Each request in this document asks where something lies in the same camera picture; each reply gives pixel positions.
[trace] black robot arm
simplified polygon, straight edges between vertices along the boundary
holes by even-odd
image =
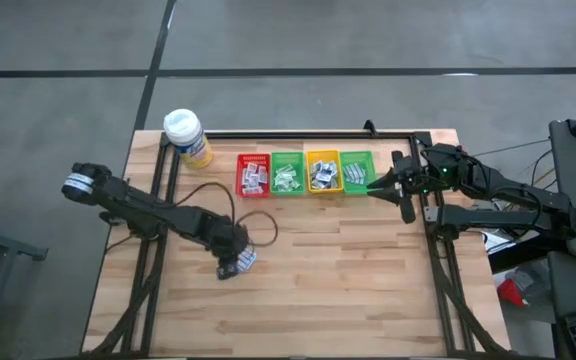
[[[142,239],[154,239],[170,229],[202,245],[219,259],[220,279],[237,274],[238,255],[249,244],[246,227],[234,224],[229,216],[162,202],[112,176],[103,165],[75,163],[61,191],[72,201],[105,208]]]
[[[501,199],[531,211],[467,210],[456,205],[425,209],[426,220],[442,237],[456,239],[470,227],[532,229],[554,239],[576,237],[576,208],[566,194],[553,193],[506,179],[468,155],[460,146],[437,144],[421,152],[427,165],[418,167],[410,156],[393,152],[393,167],[368,185],[368,195],[401,207],[406,223],[415,220],[411,195],[432,191],[460,190],[472,199]]]

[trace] wooden table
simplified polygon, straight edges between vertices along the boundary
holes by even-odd
[[[433,143],[458,143],[455,130],[431,133]],[[144,191],[150,190],[159,138],[159,131],[139,131],[130,150],[125,176]],[[180,169],[175,199],[207,181],[234,190],[239,153],[371,150],[381,175],[392,165],[391,151],[410,152],[409,144],[400,140],[213,140],[211,144],[215,157],[208,167]],[[164,169],[160,198],[169,166]],[[459,193],[445,197],[447,203],[470,203]],[[217,188],[202,190],[188,204],[230,214],[227,197]],[[236,198],[236,208],[237,217],[257,209],[273,214],[280,228],[277,243],[258,249],[249,273],[222,282],[215,278],[216,260],[210,253],[171,233],[151,356],[445,355],[422,221],[405,224],[396,206],[366,196]],[[271,238],[267,219],[249,220],[246,225],[253,239]],[[116,228],[109,243],[126,235],[125,228]],[[125,310],[138,243],[129,241],[106,256],[84,350],[99,344]],[[481,236],[463,233],[455,246],[469,307],[493,338],[509,348]],[[451,309],[459,337],[456,312]],[[140,331],[137,328],[135,343]]]

